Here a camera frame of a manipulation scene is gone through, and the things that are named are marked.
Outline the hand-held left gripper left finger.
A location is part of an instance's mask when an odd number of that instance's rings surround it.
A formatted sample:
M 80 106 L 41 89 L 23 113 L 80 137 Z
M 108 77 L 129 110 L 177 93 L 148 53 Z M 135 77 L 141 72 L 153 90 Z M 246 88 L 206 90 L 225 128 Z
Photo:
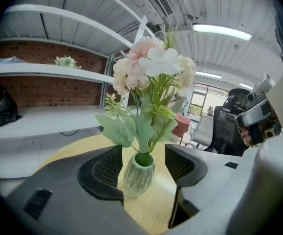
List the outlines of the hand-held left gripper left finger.
M 122 146 L 115 145 L 51 162 L 6 198 L 37 235 L 144 235 L 124 210 L 118 189 Z

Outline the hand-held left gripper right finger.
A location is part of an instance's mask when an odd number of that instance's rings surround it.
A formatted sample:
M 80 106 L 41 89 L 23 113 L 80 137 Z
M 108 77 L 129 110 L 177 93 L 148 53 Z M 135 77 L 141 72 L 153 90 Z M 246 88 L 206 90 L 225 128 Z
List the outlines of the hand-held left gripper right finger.
M 249 181 L 258 148 L 240 157 L 165 146 L 165 166 L 176 183 L 169 229 L 224 229 Z

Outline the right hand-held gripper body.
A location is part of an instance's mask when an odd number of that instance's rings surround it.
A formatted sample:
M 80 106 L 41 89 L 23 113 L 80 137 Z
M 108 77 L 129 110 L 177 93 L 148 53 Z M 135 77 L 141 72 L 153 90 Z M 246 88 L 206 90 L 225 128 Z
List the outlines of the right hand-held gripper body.
M 246 96 L 246 110 L 235 117 L 239 132 L 244 134 L 246 130 L 247 136 L 251 137 L 245 142 L 249 146 L 256 146 L 282 132 L 280 121 L 267 98 L 267 93 L 274 85 L 275 81 L 264 73 Z

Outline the person's right hand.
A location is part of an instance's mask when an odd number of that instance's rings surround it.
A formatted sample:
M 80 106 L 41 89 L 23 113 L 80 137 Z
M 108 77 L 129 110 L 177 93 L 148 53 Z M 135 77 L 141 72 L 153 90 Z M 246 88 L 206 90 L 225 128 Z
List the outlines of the person's right hand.
M 246 128 L 240 129 L 239 132 L 240 132 L 240 135 L 243 139 L 244 144 L 247 145 L 247 146 L 251 146 L 252 138 L 249 135 L 248 129 L 246 129 Z

